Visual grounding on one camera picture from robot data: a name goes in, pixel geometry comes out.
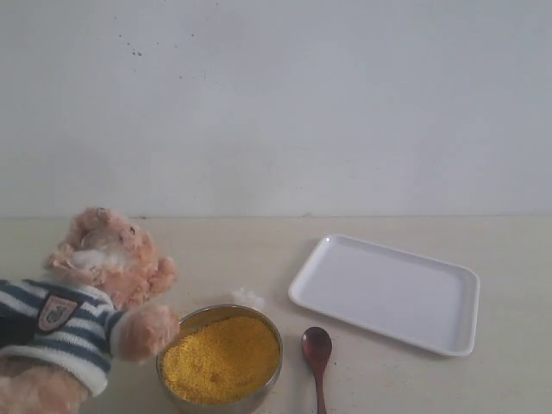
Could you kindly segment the dark red wooden spoon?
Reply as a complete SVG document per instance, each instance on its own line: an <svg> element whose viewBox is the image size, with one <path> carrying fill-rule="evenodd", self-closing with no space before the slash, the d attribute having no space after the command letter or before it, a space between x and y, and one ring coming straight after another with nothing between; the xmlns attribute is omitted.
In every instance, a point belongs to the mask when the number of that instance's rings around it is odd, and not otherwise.
<svg viewBox="0 0 552 414"><path fill-rule="evenodd" d="M326 414L323 376L333 349L331 338L325 329L309 327L302 335L301 349L315 381L317 414Z"/></svg>

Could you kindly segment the plush teddy bear striped sweater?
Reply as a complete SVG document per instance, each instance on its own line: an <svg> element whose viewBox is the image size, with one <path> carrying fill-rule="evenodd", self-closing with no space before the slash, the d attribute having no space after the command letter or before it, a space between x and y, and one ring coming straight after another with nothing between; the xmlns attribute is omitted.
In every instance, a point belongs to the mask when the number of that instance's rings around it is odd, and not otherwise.
<svg viewBox="0 0 552 414"><path fill-rule="evenodd" d="M150 234L113 210L77 214L39 279L1 283L1 410L75 413L113 360L141 363L179 332L154 298L177 278Z"/></svg>

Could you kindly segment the small white cotton tuft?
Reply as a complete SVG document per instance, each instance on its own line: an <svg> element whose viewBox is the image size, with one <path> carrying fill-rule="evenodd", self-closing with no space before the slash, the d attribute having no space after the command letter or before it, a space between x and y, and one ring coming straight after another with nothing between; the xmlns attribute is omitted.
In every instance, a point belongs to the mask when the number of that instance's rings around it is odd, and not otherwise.
<svg viewBox="0 0 552 414"><path fill-rule="evenodd" d="M246 306L256 311L263 311L266 305L266 300L263 297L244 287L233 290L231 296L235 304Z"/></svg>

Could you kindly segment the metal bowl of yellow grain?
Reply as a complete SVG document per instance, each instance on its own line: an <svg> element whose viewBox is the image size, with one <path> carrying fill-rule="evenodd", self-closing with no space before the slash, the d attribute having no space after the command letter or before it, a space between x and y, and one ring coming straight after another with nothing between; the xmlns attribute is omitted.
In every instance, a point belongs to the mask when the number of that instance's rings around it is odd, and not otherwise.
<svg viewBox="0 0 552 414"><path fill-rule="evenodd" d="M281 335L263 313L212 305L179 321L156 371L180 413L254 413L279 379L283 353Z"/></svg>

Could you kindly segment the white rectangular plastic tray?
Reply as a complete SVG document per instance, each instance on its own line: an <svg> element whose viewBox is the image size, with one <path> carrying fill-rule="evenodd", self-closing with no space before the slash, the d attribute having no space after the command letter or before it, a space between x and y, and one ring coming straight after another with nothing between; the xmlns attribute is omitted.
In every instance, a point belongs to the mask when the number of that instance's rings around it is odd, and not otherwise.
<svg viewBox="0 0 552 414"><path fill-rule="evenodd" d="M288 297L306 310L434 354L463 357L474 350L480 279L442 260L327 235Z"/></svg>

